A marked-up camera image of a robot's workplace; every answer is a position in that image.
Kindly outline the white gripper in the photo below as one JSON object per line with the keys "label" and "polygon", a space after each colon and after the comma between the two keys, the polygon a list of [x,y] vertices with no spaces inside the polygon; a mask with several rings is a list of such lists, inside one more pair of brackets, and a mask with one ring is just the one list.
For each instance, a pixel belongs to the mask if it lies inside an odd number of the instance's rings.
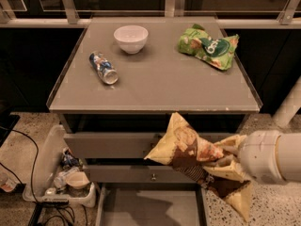
{"label": "white gripper", "polygon": [[276,158],[277,130],[256,131],[249,136],[234,135],[221,141],[220,147],[234,155],[216,162],[206,163],[203,168],[212,176],[232,181],[248,181],[250,178],[263,185],[285,185]]}

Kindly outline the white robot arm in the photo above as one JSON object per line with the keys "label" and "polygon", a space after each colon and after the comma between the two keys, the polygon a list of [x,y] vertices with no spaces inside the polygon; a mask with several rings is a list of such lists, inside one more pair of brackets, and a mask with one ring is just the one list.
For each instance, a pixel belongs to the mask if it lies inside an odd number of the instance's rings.
{"label": "white robot arm", "polygon": [[254,180],[265,185],[301,182],[301,134],[277,130],[228,137],[217,145],[237,157],[203,168],[216,177],[233,181]]}

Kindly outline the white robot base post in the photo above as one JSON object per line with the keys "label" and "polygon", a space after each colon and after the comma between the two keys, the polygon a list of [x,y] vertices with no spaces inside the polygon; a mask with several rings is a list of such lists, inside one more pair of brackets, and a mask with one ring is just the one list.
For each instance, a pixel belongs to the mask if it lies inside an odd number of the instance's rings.
{"label": "white robot base post", "polygon": [[301,76],[293,85],[289,94],[281,103],[277,112],[273,116],[274,122],[280,126],[285,127],[292,120],[294,115],[301,107]]}

